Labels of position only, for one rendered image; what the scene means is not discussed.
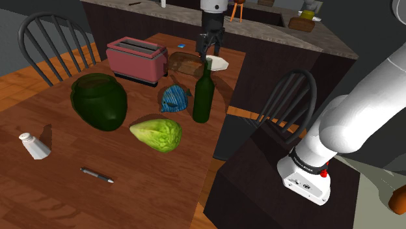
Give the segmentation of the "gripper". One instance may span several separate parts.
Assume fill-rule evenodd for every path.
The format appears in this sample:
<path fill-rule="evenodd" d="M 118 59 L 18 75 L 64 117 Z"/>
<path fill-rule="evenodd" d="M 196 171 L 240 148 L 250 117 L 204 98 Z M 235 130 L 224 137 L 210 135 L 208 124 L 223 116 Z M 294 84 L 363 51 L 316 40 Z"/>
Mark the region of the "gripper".
<path fill-rule="evenodd" d="M 202 32 L 198 35 L 196 40 L 195 51 L 198 52 L 200 56 L 200 61 L 206 61 L 206 53 L 209 48 L 208 32 L 216 32 L 213 37 L 214 52 L 215 56 L 219 56 L 220 48 L 223 45 L 223 35 L 224 35 L 224 13 L 209 13 L 202 11 Z"/>

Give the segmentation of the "white plate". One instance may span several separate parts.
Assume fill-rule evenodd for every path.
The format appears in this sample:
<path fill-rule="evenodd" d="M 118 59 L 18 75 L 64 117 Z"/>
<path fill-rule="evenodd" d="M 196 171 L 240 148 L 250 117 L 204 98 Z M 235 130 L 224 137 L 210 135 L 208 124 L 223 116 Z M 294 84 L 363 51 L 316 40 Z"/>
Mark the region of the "white plate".
<path fill-rule="evenodd" d="M 229 63 L 221 57 L 207 55 L 206 58 L 212 60 L 211 71 L 226 70 L 228 68 Z"/>

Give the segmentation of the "brown bread loaf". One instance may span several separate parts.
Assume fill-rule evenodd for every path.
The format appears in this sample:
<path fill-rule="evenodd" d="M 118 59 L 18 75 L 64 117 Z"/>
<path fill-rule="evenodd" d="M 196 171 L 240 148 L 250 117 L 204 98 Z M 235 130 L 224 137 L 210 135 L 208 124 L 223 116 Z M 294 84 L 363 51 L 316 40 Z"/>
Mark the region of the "brown bread loaf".
<path fill-rule="evenodd" d="M 169 56 L 168 68 L 197 78 L 202 77 L 204 72 L 204 64 L 199 56 L 179 51 Z"/>

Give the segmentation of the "dark kitchen counter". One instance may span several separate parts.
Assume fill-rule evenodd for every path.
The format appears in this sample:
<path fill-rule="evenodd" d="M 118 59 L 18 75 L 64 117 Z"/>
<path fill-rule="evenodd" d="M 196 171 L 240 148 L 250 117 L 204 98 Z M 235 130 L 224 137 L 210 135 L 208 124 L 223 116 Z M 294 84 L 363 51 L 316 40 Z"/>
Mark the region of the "dark kitchen counter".
<path fill-rule="evenodd" d="M 107 44 L 124 36 L 140 40 L 163 33 L 195 42 L 202 32 L 199 10 L 175 5 L 165 8 L 151 0 L 81 0 L 101 59 Z M 357 61 L 358 55 L 322 23 L 302 32 L 256 21 L 224 21 L 227 49 L 245 53 L 230 104 L 260 112 L 277 81 L 289 70 L 302 68 L 317 83 L 316 108 Z"/>

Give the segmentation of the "dark green bottle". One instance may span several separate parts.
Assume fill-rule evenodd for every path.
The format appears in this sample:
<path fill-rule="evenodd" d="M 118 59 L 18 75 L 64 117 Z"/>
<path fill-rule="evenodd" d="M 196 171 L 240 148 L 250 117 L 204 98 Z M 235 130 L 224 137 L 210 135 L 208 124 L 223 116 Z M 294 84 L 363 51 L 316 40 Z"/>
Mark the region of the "dark green bottle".
<path fill-rule="evenodd" d="M 211 79 L 212 59 L 207 57 L 204 63 L 202 77 L 195 85 L 195 98 L 193 105 L 193 120 L 198 123 L 205 123 L 209 120 L 213 94 L 214 82 Z"/>

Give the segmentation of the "blue fish figure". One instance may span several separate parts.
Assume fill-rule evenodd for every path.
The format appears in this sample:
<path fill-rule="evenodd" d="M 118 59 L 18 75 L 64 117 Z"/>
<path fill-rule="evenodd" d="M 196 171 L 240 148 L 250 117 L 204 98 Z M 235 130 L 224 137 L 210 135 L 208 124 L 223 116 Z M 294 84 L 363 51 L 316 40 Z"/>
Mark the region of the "blue fish figure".
<path fill-rule="evenodd" d="M 182 111 L 188 106 L 188 97 L 191 96 L 189 89 L 184 90 L 180 85 L 174 84 L 167 88 L 161 99 L 161 112 L 175 113 Z"/>

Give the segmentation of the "pink toaster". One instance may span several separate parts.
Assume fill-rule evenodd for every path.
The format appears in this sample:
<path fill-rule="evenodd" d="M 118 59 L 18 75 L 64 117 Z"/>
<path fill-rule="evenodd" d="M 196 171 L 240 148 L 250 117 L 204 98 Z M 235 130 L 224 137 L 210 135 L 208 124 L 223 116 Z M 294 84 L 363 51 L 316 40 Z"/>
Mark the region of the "pink toaster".
<path fill-rule="evenodd" d="M 116 77 L 155 87 L 168 76 L 165 46 L 126 36 L 108 43 L 106 55 Z"/>

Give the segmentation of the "green lettuce head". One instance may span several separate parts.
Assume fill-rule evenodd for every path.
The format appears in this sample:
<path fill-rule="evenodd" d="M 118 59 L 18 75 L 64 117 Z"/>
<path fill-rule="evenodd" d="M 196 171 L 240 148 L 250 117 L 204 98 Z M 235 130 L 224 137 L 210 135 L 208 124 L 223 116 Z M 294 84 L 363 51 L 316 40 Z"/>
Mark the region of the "green lettuce head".
<path fill-rule="evenodd" d="M 181 125 L 171 119 L 147 120 L 129 130 L 139 141 L 162 153 L 177 148 L 182 138 Z"/>

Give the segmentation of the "dark spindle-back chair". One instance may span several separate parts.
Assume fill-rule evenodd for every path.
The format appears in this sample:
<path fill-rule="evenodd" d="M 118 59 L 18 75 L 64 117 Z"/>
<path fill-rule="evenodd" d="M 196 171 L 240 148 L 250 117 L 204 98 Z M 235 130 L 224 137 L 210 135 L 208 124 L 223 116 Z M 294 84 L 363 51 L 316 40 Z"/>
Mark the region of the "dark spindle-back chair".
<path fill-rule="evenodd" d="M 260 128 L 268 129 L 270 136 L 283 147 L 304 137 L 317 100 L 317 86 L 313 75 L 303 69 L 286 73 L 276 83 L 265 105 L 256 116 L 229 108 L 226 124 L 221 130 L 213 157 L 226 161 Z"/>
<path fill-rule="evenodd" d="M 82 47 L 79 44 L 79 39 L 76 34 L 76 31 L 79 32 L 79 34 L 83 37 L 86 47 L 88 49 L 88 52 L 90 54 L 90 59 L 92 61 L 93 65 L 96 65 L 96 58 L 94 55 L 94 52 L 91 48 L 90 40 L 88 39 L 88 36 L 86 35 L 85 31 L 82 29 L 82 27 L 76 23 L 75 21 L 71 20 L 70 18 L 62 15 L 58 15 L 56 13 L 52 12 L 37 12 L 34 14 L 31 14 L 30 16 L 26 17 L 23 22 L 21 23 L 19 30 L 18 30 L 18 46 L 21 51 L 21 54 L 24 56 L 26 61 L 34 68 L 34 70 L 39 74 L 39 76 L 50 86 L 53 86 L 53 83 L 49 80 L 49 78 L 46 76 L 46 74 L 40 69 L 40 67 L 37 65 L 37 63 L 33 60 L 33 58 L 30 56 L 29 52 L 27 51 L 26 45 L 25 45 L 25 37 L 27 37 L 31 44 L 34 46 L 34 48 L 37 50 L 37 52 L 40 54 L 40 56 L 43 58 L 43 61 L 47 64 L 47 66 L 50 68 L 50 70 L 53 72 L 55 77 L 62 82 L 63 78 L 61 77 L 60 73 L 58 73 L 56 67 L 54 67 L 53 63 L 50 61 L 50 58 L 46 55 L 45 51 L 42 49 L 36 38 L 33 36 L 32 32 L 29 30 L 28 26 L 32 23 L 35 22 L 37 27 L 39 28 L 40 32 L 42 33 L 42 36 L 46 39 L 47 44 L 51 48 L 52 52 L 55 54 L 55 57 L 59 61 L 59 63 L 62 65 L 64 71 L 68 75 L 68 77 L 72 77 L 71 72 L 69 71 L 65 61 L 62 59 L 61 54 L 59 53 L 58 49 L 54 45 L 51 37 L 49 36 L 48 32 L 46 31 L 45 27 L 43 26 L 41 22 L 41 18 L 44 17 L 49 17 L 51 18 L 52 23 L 54 24 L 55 29 L 57 30 L 57 33 L 59 35 L 59 38 L 61 39 L 62 43 L 64 44 L 69 56 L 71 57 L 74 66 L 76 67 L 78 72 L 82 72 L 82 69 L 79 67 L 79 63 L 77 59 L 74 56 L 73 50 L 71 46 L 69 45 L 66 35 L 63 33 L 61 24 L 59 23 L 59 20 L 64 21 L 67 26 L 68 30 L 71 34 L 71 37 L 73 38 L 74 44 L 76 45 L 76 48 L 79 52 L 79 55 L 83 61 L 83 64 L 85 68 L 89 69 L 89 63 L 87 62 L 85 58 L 84 51 Z"/>

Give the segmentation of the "dark green vase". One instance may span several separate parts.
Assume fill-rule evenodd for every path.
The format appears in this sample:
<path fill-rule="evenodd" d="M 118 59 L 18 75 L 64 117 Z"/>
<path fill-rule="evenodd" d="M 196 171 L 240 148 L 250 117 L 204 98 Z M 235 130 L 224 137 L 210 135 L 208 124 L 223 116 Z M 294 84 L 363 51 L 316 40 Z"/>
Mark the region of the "dark green vase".
<path fill-rule="evenodd" d="M 124 87 L 113 76 L 102 73 L 79 77 L 72 84 L 70 100 L 74 111 L 101 131 L 118 129 L 128 110 Z"/>

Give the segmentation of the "brown wooden table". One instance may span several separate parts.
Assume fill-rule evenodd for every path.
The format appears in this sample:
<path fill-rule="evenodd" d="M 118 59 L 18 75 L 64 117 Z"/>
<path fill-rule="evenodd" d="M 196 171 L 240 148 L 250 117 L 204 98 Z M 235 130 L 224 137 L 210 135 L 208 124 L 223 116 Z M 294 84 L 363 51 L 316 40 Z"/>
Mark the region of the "brown wooden table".
<path fill-rule="evenodd" d="M 0 112 L 0 229 L 189 229 L 245 54 L 227 49 L 228 68 L 215 72 L 210 119 L 170 113 L 182 141 L 162 154 L 129 130 L 161 118 L 163 91 L 194 89 L 193 76 L 170 72 L 149 87 L 125 79 L 128 112 L 114 131 L 85 123 L 70 101 L 73 78 Z M 35 160 L 19 136 L 30 133 L 51 153 Z M 114 181 L 80 170 L 84 167 Z"/>

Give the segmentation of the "grey pen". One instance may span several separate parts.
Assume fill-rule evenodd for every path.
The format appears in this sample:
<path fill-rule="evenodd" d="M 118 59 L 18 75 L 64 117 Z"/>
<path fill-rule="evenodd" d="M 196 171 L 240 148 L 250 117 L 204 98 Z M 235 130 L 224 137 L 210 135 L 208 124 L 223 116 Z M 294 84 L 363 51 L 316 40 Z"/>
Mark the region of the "grey pen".
<path fill-rule="evenodd" d="M 98 174 L 97 172 L 93 172 L 93 171 L 91 171 L 91 170 L 88 170 L 88 169 L 86 169 L 86 168 L 84 168 L 84 167 L 81 167 L 80 170 L 81 170 L 82 172 L 86 173 L 86 174 L 89 174 L 89 175 L 91 175 L 91 176 L 97 177 L 97 178 L 99 178 L 99 179 L 101 179 L 101 180 L 107 181 L 107 182 L 109 182 L 109 183 L 114 183 L 114 181 L 113 181 L 112 179 L 110 179 L 110 178 L 108 178 L 108 177 L 106 177 L 106 176 L 103 176 L 103 175 L 101 175 L 101 174 Z"/>

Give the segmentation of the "white salt shaker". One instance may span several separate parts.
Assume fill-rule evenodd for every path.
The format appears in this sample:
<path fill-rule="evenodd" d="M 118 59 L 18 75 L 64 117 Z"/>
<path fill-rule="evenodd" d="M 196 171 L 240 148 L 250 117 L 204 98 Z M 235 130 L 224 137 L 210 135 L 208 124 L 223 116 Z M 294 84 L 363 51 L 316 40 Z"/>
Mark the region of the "white salt shaker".
<path fill-rule="evenodd" d="M 30 133 L 22 133 L 19 139 L 35 160 L 44 159 L 51 153 L 51 150 L 42 141 Z"/>

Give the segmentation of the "orange rounded object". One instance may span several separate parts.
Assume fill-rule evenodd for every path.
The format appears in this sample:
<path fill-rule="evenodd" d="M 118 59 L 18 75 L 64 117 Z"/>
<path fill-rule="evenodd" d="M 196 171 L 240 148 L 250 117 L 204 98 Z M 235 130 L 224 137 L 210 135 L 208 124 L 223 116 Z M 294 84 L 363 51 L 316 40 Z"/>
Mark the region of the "orange rounded object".
<path fill-rule="evenodd" d="M 393 191 L 388 206 L 398 215 L 406 213 L 406 185 Z"/>

